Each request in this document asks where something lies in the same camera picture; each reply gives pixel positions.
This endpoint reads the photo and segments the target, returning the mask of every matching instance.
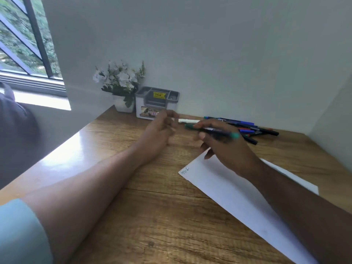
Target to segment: potted plant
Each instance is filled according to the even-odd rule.
[[[93,80],[102,83],[102,90],[112,93],[117,111],[131,113],[134,109],[134,94],[138,90],[140,80],[145,76],[144,62],[139,71],[129,68],[128,64],[122,62],[117,65],[115,62],[108,64],[107,70],[96,67]]]

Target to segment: hand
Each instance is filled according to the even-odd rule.
[[[197,129],[213,127],[239,133],[236,127],[218,119],[202,120],[193,127]],[[249,179],[249,176],[255,174],[262,166],[262,161],[253,153],[241,135],[238,139],[225,143],[215,140],[207,133],[200,132],[195,140],[204,142],[200,147],[202,153],[210,147],[204,159],[209,159],[215,154],[222,164],[246,179]]]
[[[138,141],[131,146],[141,165],[154,159],[166,147],[169,137],[178,127],[178,118],[179,114],[173,110],[160,111]]]

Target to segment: paper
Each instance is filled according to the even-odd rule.
[[[293,262],[318,263],[253,184],[226,168],[216,156],[204,160],[204,155],[201,154],[178,173]],[[318,194],[317,186],[263,161]]]

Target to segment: yellow sticker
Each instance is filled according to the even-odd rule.
[[[157,92],[157,91],[155,91],[155,92],[153,93],[153,97],[154,97],[154,98],[166,99],[166,98],[165,98],[165,95],[166,95],[166,93],[159,93],[159,92]]]

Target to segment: light blue sleeve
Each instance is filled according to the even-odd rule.
[[[0,206],[0,263],[53,263],[44,228],[20,199]]]

